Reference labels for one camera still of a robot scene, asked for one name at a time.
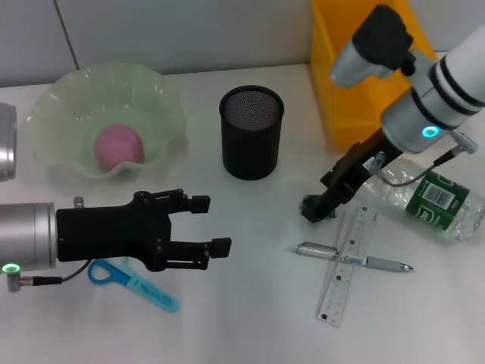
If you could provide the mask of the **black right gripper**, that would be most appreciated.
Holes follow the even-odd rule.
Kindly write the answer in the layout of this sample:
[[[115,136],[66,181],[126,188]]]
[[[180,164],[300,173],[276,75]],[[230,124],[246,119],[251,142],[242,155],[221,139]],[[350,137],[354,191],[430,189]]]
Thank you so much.
[[[355,143],[321,178],[321,183],[327,187],[327,190],[313,206],[315,221],[329,217],[340,205],[344,205],[353,199],[357,187],[360,187],[371,177],[364,164],[378,152],[383,152],[386,155],[384,166],[402,154],[402,151],[386,138],[384,132],[378,129],[364,142]]]

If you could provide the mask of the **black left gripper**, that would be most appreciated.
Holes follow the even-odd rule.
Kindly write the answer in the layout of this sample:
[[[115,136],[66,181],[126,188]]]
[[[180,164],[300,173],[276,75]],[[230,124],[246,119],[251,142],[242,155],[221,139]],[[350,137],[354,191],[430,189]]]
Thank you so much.
[[[211,199],[188,197],[182,189],[138,192],[123,206],[59,209],[57,251],[61,262],[128,256],[149,271],[206,270],[210,259],[227,258],[232,240],[170,242],[169,214],[205,214]]]

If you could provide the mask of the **small green toy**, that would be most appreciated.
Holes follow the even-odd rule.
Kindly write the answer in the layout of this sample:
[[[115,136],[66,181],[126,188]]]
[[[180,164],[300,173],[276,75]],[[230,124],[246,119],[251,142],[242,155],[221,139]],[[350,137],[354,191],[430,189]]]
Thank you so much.
[[[310,212],[311,207],[321,197],[321,194],[305,195],[300,203],[299,210],[302,216],[304,216],[310,223],[314,224],[322,220],[331,220],[336,218],[336,212],[332,211],[327,217],[318,217]]]

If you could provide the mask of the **clear plastic water bottle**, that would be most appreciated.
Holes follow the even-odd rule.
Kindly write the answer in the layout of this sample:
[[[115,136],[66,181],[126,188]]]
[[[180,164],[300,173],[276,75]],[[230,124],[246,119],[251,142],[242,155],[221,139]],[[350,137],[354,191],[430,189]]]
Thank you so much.
[[[403,184],[424,167],[398,158],[383,170],[390,186],[373,176],[359,189],[357,197],[389,214],[395,220],[430,225],[441,240],[470,240],[485,220],[485,197],[434,171],[407,186]]]

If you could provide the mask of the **pink peach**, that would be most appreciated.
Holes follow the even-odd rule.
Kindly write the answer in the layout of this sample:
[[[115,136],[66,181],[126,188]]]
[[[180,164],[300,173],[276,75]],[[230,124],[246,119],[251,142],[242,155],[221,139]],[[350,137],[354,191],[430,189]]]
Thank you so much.
[[[98,164],[112,170],[125,162],[140,163],[144,158],[140,135],[126,124],[112,124],[95,138],[93,152]]]

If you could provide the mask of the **grey ballpoint pen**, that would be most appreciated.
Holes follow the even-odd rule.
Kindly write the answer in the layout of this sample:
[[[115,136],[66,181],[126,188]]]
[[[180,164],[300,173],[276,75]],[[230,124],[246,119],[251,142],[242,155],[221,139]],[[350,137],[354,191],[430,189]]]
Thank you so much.
[[[412,266],[402,262],[381,259],[373,256],[360,256],[356,254],[341,253],[334,246],[325,246],[317,243],[304,242],[296,246],[291,246],[290,250],[293,253],[302,256],[339,261],[347,265],[361,266],[383,271],[405,273],[414,270]]]

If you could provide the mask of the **blue capped scissors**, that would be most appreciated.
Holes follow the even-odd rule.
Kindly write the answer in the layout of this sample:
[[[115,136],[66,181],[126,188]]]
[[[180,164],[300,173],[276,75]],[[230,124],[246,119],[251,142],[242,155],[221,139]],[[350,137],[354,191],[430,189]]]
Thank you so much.
[[[93,260],[87,268],[87,275],[97,285],[120,284],[166,312],[175,313],[180,309],[180,304],[174,297],[134,271],[129,266],[128,257],[121,258],[119,262],[113,259]]]

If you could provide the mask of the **transparent plastic ruler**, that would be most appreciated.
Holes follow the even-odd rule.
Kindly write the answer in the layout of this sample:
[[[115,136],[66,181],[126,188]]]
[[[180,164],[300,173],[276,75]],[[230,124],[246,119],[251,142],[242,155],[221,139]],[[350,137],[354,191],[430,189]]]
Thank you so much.
[[[319,320],[333,327],[340,327],[352,279],[364,266],[376,222],[376,212],[368,206],[359,206],[338,246],[337,258],[330,271],[330,280],[324,286],[323,301],[317,315]]]

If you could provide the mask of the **black mesh pen holder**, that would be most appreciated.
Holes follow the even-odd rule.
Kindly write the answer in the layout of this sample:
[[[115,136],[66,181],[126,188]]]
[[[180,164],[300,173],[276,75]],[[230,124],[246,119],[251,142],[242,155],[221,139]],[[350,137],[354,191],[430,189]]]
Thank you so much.
[[[264,86],[238,86],[223,96],[219,113],[225,169],[240,180],[270,175],[278,162],[282,99]]]

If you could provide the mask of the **pale green glass fruit plate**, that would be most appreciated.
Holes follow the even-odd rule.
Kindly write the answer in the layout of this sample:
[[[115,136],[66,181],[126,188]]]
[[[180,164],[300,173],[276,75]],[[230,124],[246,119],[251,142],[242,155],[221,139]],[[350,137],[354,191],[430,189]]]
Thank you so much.
[[[112,62],[65,75],[45,91],[25,121],[35,156],[69,176],[105,180],[159,165],[186,131],[189,115],[175,84],[138,64]],[[133,128],[143,144],[139,163],[108,170],[95,158],[99,133]]]

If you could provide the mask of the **yellow plastic bin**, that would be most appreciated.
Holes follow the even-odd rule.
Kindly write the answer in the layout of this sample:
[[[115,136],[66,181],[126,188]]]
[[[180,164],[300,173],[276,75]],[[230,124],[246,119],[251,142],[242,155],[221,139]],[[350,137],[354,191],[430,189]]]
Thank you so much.
[[[334,149],[348,150],[380,127],[380,113],[411,84],[401,72],[381,80],[369,77],[345,89],[330,79],[330,69],[343,46],[378,4],[399,13],[414,42],[426,56],[436,56],[406,0],[311,0],[314,18],[310,69],[323,115],[322,124]]]

